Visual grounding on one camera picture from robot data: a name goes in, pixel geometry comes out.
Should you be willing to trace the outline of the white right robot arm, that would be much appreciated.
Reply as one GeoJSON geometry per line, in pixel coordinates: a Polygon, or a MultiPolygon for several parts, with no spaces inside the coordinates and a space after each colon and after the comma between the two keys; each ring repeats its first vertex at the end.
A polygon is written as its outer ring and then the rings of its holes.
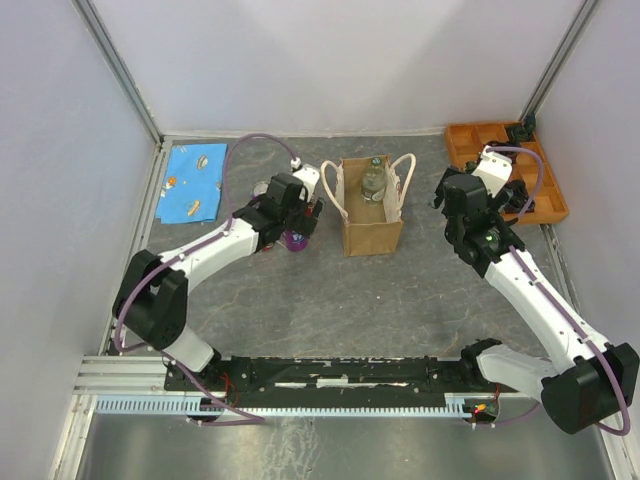
{"type": "Polygon", "coordinates": [[[491,383],[517,390],[539,402],[568,434],[595,425],[628,435],[638,353],[627,343],[611,343],[563,299],[502,218],[505,201],[476,173],[449,167],[433,204],[447,220],[445,238],[454,252],[515,308],[547,357],[520,354],[497,340],[481,341],[472,358],[460,364],[460,382],[472,391],[491,383]]]}

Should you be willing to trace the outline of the purple soda can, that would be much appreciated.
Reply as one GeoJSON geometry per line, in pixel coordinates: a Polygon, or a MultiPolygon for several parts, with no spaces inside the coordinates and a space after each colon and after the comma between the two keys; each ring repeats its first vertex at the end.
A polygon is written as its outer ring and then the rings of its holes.
{"type": "Polygon", "coordinates": [[[253,188],[252,188],[252,193],[251,196],[253,199],[262,199],[265,194],[267,193],[269,188],[269,183],[266,181],[259,181],[257,182],[253,188]]]}
{"type": "Polygon", "coordinates": [[[284,234],[284,240],[286,248],[294,253],[304,250],[309,241],[309,239],[304,235],[293,231],[286,231],[284,234]]]}

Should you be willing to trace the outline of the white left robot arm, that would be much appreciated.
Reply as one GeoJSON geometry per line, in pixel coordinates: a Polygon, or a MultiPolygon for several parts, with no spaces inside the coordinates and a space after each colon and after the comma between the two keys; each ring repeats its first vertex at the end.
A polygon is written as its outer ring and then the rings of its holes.
{"type": "Polygon", "coordinates": [[[190,293],[231,263],[256,254],[286,234],[309,238],[324,201],[314,195],[320,170],[308,164],[278,173],[264,193],[216,230],[174,250],[141,250],[130,260],[113,305],[115,338],[123,327],[145,345],[187,368],[187,379],[209,390],[221,378],[220,353],[188,325],[190,293]]]}

